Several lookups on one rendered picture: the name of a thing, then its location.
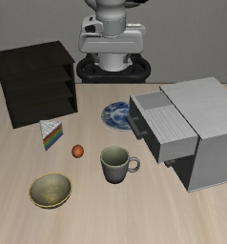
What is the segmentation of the blue and white plate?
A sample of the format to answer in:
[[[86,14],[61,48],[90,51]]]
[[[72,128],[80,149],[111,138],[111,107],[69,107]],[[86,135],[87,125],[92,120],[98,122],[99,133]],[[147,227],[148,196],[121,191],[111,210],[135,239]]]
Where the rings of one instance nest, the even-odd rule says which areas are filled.
[[[111,129],[129,131],[131,129],[127,116],[129,103],[125,101],[114,102],[105,107],[101,113],[102,122]]]

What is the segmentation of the rainbow layered cake wedge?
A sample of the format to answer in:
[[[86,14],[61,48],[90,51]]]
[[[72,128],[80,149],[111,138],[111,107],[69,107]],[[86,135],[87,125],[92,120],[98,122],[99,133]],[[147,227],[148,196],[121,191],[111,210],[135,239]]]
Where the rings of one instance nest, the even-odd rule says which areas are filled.
[[[62,123],[59,121],[41,120],[39,124],[44,149],[47,151],[63,135]]]

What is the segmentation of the dark slatted rack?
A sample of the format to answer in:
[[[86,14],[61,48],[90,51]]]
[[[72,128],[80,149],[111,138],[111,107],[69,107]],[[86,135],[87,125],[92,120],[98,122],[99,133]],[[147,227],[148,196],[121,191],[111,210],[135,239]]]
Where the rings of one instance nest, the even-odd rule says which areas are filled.
[[[15,129],[77,112],[73,64],[59,41],[0,51],[0,83]]]

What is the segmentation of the open grey cabinet drawer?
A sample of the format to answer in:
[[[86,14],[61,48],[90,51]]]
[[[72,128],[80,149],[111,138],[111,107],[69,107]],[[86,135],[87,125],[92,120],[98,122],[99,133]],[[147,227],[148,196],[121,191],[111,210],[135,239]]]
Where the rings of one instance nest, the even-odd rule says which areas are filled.
[[[163,91],[131,95],[127,120],[157,163],[195,154],[196,132]]]

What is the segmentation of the small orange fruit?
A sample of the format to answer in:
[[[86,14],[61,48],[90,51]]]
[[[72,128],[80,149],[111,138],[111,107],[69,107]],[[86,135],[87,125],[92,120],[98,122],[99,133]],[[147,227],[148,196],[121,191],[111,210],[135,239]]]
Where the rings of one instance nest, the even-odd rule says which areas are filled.
[[[72,147],[72,156],[74,158],[80,158],[84,154],[84,149],[81,145],[75,145]]]

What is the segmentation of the grey-green mug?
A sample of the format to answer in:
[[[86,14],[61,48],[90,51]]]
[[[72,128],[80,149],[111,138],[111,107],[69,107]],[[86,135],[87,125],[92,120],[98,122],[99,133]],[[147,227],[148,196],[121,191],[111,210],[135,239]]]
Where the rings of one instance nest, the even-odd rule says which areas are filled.
[[[118,146],[105,148],[100,154],[100,162],[105,179],[111,184],[121,183],[127,173],[136,173],[140,168],[140,160]]]

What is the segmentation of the grey cabinet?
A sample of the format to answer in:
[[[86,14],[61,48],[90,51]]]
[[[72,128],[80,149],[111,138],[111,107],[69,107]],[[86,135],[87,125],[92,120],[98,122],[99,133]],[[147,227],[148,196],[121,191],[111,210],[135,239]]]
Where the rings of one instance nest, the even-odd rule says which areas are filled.
[[[227,89],[214,77],[160,89],[198,135],[196,153],[173,169],[189,192],[227,182]]]

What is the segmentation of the olive green bowl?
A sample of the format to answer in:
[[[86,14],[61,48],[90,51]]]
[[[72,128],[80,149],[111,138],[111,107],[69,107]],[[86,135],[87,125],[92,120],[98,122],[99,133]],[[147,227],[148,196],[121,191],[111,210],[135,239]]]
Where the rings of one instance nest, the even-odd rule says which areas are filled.
[[[55,209],[71,196],[72,182],[62,173],[44,173],[29,188],[31,202],[42,209]]]

